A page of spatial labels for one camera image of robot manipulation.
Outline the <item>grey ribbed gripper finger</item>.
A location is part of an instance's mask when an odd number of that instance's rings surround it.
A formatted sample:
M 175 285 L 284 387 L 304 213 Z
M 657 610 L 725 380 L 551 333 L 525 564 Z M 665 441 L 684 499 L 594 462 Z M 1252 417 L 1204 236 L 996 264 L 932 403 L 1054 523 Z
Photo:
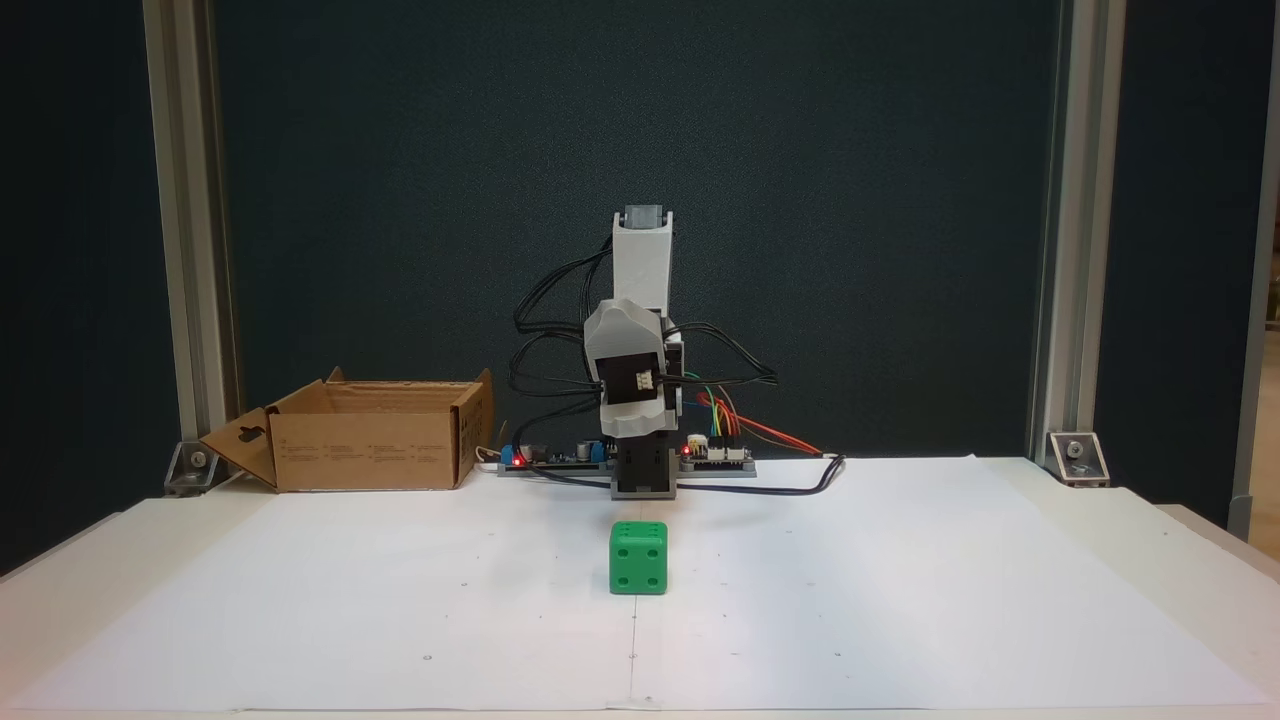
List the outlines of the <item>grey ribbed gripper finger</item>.
M 664 329 L 659 313 L 630 299 L 607 299 L 585 320 L 585 354 L 588 359 L 659 355 Z

